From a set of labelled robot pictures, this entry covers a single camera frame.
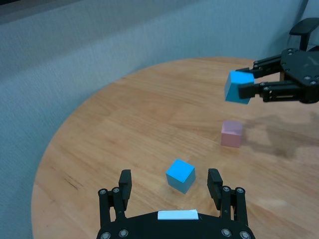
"blue cube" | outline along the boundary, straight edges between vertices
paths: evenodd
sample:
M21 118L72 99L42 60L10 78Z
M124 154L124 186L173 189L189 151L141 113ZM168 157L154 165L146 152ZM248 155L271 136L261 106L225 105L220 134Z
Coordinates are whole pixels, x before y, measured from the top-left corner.
M166 172L166 177L170 186L185 194L195 181L195 167L177 159Z
M228 75L227 82L225 84L225 100L248 104L250 98L241 99L238 94L238 85L255 83L255 78L252 73L240 72L240 71L231 71Z

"gray wall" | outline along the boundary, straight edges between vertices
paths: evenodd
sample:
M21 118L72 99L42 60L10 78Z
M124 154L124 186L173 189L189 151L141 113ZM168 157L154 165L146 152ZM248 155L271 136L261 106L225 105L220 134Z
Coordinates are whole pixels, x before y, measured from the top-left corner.
M37 166L58 127L86 98L160 62L277 54L303 3L22 0L1 6L0 237L32 237Z

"chair backrest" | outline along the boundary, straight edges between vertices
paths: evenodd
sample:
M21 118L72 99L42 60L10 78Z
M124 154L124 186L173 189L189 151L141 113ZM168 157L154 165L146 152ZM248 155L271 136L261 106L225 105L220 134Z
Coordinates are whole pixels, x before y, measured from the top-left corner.
M308 17L319 17L319 0L309 0L302 16L302 19ZM319 46L319 27L311 33L308 49Z

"pink cube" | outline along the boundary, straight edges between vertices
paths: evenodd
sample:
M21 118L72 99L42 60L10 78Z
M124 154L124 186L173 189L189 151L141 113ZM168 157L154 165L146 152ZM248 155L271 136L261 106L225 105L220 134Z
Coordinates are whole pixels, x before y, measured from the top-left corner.
M240 147L243 124L236 121L224 121L221 129L221 145Z

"wooden table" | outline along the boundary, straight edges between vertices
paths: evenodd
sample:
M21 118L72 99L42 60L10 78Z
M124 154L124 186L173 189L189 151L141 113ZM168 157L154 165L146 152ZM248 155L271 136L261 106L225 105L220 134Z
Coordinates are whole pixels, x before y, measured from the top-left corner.
M224 101L234 58L187 59L155 65L103 88L81 105L48 146L32 198L35 239L95 239L100 188L132 170L127 217L194 209L218 215L207 170L246 189L257 239L319 238L319 104ZM278 80L278 75L267 80ZM224 120L244 124L240 148L220 145ZM165 177L175 158L196 167L186 195Z

